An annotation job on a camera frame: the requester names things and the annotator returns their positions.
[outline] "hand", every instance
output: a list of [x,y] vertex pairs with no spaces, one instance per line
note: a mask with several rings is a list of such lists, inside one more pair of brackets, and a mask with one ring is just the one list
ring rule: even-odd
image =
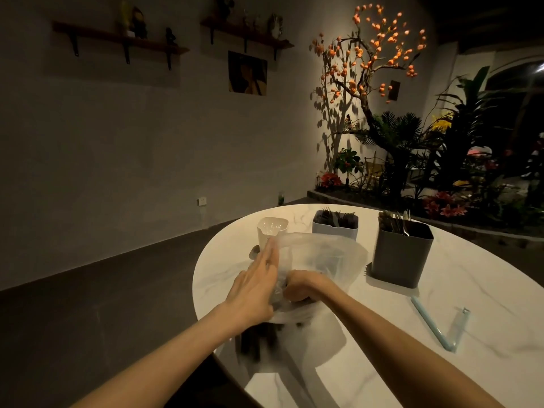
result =
[[283,296],[291,302],[306,298],[319,301],[318,288],[327,282],[330,282],[329,278],[319,272],[292,270],[287,274],[287,287],[283,290]]
[[235,335],[268,321],[274,314],[268,301],[276,285],[279,260],[276,241],[270,238],[248,270],[236,277],[224,302],[235,322]]

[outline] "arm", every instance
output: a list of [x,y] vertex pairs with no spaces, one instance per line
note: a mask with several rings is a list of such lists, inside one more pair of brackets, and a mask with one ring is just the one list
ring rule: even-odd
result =
[[236,277],[225,302],[166,344],[120,372],[73,405],[77,408],[161,407],[196,367],[229,338],[268,321],[277,280],[275,241]]
[[340,319],[404,408],[500,408],[491,395],[412,336],[351,298],[322,274],[294,270],[284,296],[321,300]]

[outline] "planter border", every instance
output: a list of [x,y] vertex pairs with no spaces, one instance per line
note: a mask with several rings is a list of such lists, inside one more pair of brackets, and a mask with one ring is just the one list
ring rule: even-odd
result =
[[[319,200],[324,203],[335,203],[338,205],[357,206],[361,208],[373,209],[379,211],[381,209],[365,205],[363,203],[351,202],[348,200],[340,199],[334,196],[327,195],[325,193],[317,192],[316,190],[309,190],[307,196]],[[432,225],[445,231],[451,232],[463,239],[469,240],[478,244],[479,241],[490,241],[498,245],[506,245],[510,247],[519,247],[522,249],[544,250],[544,238],[538,238],[534,236],[518,235],[514,233],[504,233],[497,231],[488,231],[485,229],[478,229],[475,227],[445,223],[440,220],[434,220],[429,218],[419,218],[413,216],[414,219],[420,222]]]

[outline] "ceiling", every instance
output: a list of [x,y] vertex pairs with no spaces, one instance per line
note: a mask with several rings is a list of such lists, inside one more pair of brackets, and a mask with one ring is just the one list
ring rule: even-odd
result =
[[534,0],[419,1],[435,20],[439,44],[457,41],[460,53],[544,44],[541,6]]

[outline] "gray container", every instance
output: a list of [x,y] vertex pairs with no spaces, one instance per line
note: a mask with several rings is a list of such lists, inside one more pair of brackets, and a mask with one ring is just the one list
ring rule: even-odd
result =
[[346,238],[350,238],[353,240],[357,240],[357,231],[359,230],[359,217],[357,215],[353,215],[356,222],[356,228],[351,229],[347,227],[335,227],[330,225],[323,225],[321,223],[316,223],[316,217],[321,213],[322,211],[317,211],[316,214],[313,217],[312,220],[312,233],[322,233],[326,235],[339,235],[344,236]]
[[378,228],[371,277],[417,288],[434,237],[429,226],[419,222],[409,222],[408,232],[410,236]]

